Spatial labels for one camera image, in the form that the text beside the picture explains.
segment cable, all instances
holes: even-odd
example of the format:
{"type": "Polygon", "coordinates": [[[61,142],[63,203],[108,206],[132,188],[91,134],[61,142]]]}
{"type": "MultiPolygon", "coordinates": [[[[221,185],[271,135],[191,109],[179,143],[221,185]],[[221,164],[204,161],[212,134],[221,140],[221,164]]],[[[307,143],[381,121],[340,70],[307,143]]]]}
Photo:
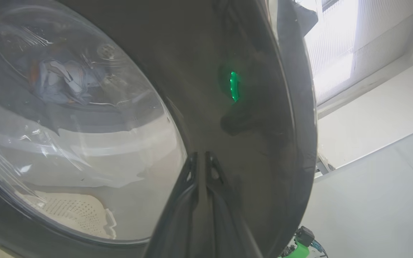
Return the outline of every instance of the cable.
{"type": "Polygon", "coordinates": [[[323,249],[323,253],[324,253],[324,255],[322,255],[322,256],[320,256],[320,257],[326,257],[326,258],[329,258],[328,257],[328,254],[326,253],[326,251],[323,249]]]}
{"type": "Polygon", "coordinates": [[[315,239],[313,239],[313,242],[315,242],[318,246],[320,246],[320,249],[317,248],[318,251],[323,252],[324,255],[320,256],[320,257],[328,257],[328,254],[326,253],[326,251],[324,250],[323,246],[320,244],[320,242],[316,241],[315,239]]]}

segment washing machine drum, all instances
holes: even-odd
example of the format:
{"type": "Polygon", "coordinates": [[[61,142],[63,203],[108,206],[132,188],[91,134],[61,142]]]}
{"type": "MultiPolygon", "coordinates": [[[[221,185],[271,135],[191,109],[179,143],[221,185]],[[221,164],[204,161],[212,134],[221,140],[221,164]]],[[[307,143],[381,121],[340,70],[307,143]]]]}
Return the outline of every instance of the washing machine drum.
{"type": "Polygon", "coordinates": [[[222,257],[200,246],[234,239],[230,218],[276,257],[316,160],[303,40],[279,8],[275,42],[251,0],[0,0],[0,248],[222,257]]]}

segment green led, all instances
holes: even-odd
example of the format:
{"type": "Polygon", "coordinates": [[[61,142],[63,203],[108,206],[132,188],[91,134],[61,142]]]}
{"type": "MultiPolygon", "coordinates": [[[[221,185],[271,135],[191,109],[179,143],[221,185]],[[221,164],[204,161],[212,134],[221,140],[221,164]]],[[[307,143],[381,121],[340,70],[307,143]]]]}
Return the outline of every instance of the green led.
{"type": "Polygon", "coordinates": [[[238,83],[240,82],[240,77],[236,72],[231,72],[231,94],[234,102],[236,102],[240,96],[238,94],[238,83]]]}

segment laundry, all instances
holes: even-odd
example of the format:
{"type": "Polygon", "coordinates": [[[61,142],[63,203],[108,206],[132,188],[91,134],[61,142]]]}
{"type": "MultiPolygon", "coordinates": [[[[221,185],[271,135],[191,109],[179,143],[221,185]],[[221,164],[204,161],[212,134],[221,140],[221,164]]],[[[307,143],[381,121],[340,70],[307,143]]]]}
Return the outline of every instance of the laundry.
{"type": "Polygon", "coordinates": [[[34,91],[45,102],[87,105],[92,99],[87,90],[98,86],[100,84],[92,70],[78,62],[70,60],[62,64],[47,59],[39,63],[34,91]]]}

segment washing machine door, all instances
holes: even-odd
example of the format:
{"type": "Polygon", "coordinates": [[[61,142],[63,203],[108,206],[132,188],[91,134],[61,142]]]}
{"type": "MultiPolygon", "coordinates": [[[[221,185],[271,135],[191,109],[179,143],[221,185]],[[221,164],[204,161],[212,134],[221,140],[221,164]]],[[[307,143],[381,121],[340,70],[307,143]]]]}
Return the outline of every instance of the washing machine door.
{"type": "Polygon", "coordinates": [[[279,255],[317,139],[292,1],[277,19],[275,40],[254,0],[0,0],[0,248],[230,257],[225,207],[279,255]]]}

